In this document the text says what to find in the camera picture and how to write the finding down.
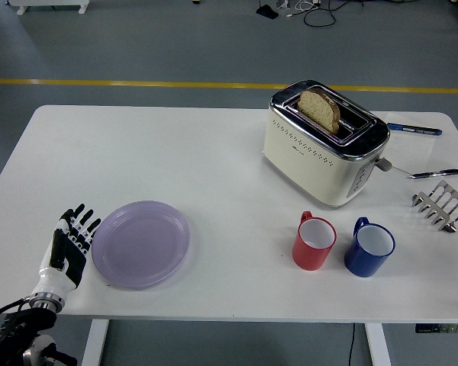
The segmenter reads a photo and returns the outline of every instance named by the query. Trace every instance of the red mug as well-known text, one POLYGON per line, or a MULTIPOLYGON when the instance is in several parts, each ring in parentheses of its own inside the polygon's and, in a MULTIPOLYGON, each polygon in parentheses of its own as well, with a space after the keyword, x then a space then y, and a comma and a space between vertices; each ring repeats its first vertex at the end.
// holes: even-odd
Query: red mug
POLYGON ((293 260, 299 267, 308 271, 319 269, 324 264, 336 238, 336 230, 329 221, 313 217, 310 211, 305 211, 300 219, 293 245, 293 260))

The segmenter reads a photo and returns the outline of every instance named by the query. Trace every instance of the metal toast rack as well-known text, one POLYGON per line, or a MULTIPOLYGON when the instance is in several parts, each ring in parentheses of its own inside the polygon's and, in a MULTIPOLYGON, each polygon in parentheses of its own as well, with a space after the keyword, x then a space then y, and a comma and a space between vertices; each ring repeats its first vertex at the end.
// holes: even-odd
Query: metal toast rack
POLYGON ((445 181, 440 181, 430 194, 415 194, 412 197, 412 207, 418 205, 419 212, 427 211, 424 218, 432 219, 431 225, 440 224, 438 231, 456 232, 455 222, 458 221, 458 216, 454 220, 450 219, 458 209, 458 192, 445 181))

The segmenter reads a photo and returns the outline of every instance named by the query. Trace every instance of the table leg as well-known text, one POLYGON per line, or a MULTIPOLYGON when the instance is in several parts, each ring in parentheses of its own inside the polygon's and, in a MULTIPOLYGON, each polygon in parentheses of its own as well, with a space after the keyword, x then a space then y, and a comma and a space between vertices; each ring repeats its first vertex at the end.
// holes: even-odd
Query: table leg
POLYGON ((93 319, 90 326, 89 338, 86 341, 82 366, 99 366, 102 360, 105 337, 107 335, 108 319, 93 319))
POLYGON ((365 329, 373 366, 391 366, 389 349, 383 334, 382 324, 366 323, 365 329))
POLYGON ((17 15, 23 15, 25 13, 25 11, 27 10, 28 6, 21 6, 18 10, 17 10, 17 15))

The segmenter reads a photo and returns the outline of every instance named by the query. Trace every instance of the mug handle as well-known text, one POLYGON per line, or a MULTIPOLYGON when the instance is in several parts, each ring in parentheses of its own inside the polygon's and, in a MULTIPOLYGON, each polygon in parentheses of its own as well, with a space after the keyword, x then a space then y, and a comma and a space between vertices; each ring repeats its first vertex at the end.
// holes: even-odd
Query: mug handle
POLYGON ((356 235, 356 231, 358 231, 358 229, 364 225, 369 225, 369 221, 366 217, 360 217, 354 225, 353 235, 356 235))
POLYGON ((300 222, 303 223, 304 221, 311 219, 311 218, 312 218, 311 211, 304 211, 302 213, 302 217, 300 218, 300 222))

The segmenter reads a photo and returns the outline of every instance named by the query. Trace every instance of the toaster ventilation holes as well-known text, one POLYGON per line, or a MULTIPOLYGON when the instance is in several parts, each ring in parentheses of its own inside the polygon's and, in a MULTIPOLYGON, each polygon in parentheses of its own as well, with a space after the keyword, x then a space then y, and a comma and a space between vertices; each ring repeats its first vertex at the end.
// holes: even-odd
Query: toaster ventilation holes
POLYGON ((315 156, 316 158, 322 160, 322 162, 328 164, 329 166, 333 166, 334 163, 332 160, 330 160, 328 157, 323 156, 320 152, 312 149, 310 146, 307 145, 307 143, 302 142, 294 133, 290 132, 288 128, 285 128, 283 125, 281 125, 279 122, 276 122, 275 120, 273 121, 273 125, 282 131, 285 135, 289 137, 289 139, 294 140, 295 143, 297 143, 301 148, 304 150, 307 150, 310 154, 315 156))

